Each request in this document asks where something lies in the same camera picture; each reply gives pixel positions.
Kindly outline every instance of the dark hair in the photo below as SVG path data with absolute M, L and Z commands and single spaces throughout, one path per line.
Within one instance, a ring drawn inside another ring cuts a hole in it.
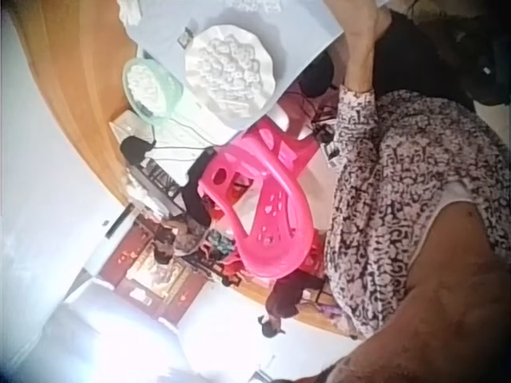
M 261 330 L 266 338 L 274 338 L 277 336 L 277 334 L 280 332 L 280 330 L 276 330 L 273 328 L 273 325 L 270 321 L 265 321 L 261 323 Z
M 153 250 L 153 257 L 156 263 L 160 265 L 168 265 L 170 263 L 170 260 L 172 259 L 172 256 L 169 256 L 164 251 L 160 251 L 154 247 Z
M 121 153 L 128 164 L 137 166 L 145 160 L 145 153 L 153 150 L 154 144 L 136 136 L 129 136 L 121 142 Z

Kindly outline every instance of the bowl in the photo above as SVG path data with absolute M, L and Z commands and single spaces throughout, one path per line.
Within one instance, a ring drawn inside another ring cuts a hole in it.
M 159 86 L 161 87 L 166 104 L 166 111 L 164 115 L 155 115 L 142 103 L 133 98 L 131 89 L 128 87 L 128 73 L 135 65 L 143 65 L 151 71 L 156 78 Z M 146 122 L 151 125 L 163 125 L 168 122 L 172 112 L 176 108 L 180 99 L 183 96 L 183 85 L 165 68 L 158 64 L 155 60 L 149 58 L 136 57 L 126 62 L 122 71 L 122 85 L 125 89 L 125 95 L 133 108 L 133 110 Z

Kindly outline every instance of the pink plastic chair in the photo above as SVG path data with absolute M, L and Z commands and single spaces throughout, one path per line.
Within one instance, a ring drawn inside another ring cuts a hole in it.
M 240 258 L 251 274 L 282 278 L 307 257 L 314 227 L 296 179 L 317 149 L 312 137 L 293 139 L 264 119 L 222 148 L 204 171 L 199 185 L 229 219 Z M 262 182 L 250 233 L 227 198 L 236 173 Z

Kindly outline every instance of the cloth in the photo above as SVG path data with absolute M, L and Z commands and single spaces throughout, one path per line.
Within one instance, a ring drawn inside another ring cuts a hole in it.
M 301 271 L 293 271 L 284 278 L 277 279 L 264 306 L 266 311 L 277 318 L 292 318 L 298 314 L 296 305 L 302 300 L 307 289 L 320 290 L 324 281 Z
M 377 43 L 375 91 L 339 92 L 334 143 L 344 161 L 325 259 L 332 293 L 364 337 L 403 300 L 408 270 L 447 184 L 465 187 L 495 255 L 508 263 L 511 255 L 509 150 L 468 109 L 470 103 L 462 106 L 464 93 L 453 91 L 459 86 L 442 84 L 446 67 L 434 64 L 438 57 L 430 46 L 403 22 L 395 18 Z M 399 54 L 392 54 L 394 47 L 382 57 L 391 42 Z M 412 49 L 422 53 L 408 54 Z M 402 56 L 408 57 L 405 65 Z
M 236 249 L 236 243 L 232 239 L 222 235 L 215 229 L 209 231 L 206 240 L 223 256 L 231 254 Z

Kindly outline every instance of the white tablecloth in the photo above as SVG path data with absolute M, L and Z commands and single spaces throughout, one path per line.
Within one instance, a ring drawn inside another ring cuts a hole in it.
M 188 27 L 194 34 L 210 26 L 232 24 L 259 37 L 274 61 L 276 88 L 273 98 L 256 115 L 229 121 L 244 130 L 262 117 L 298 75 L 341 33 L 323 0 L 283 0 L 282 11 L 245 13 L 218 0 L 139 0 L 142 19 L 128 26 L 128 35 L 156 58 L 182 84 L 184 50 L 178 37 Z

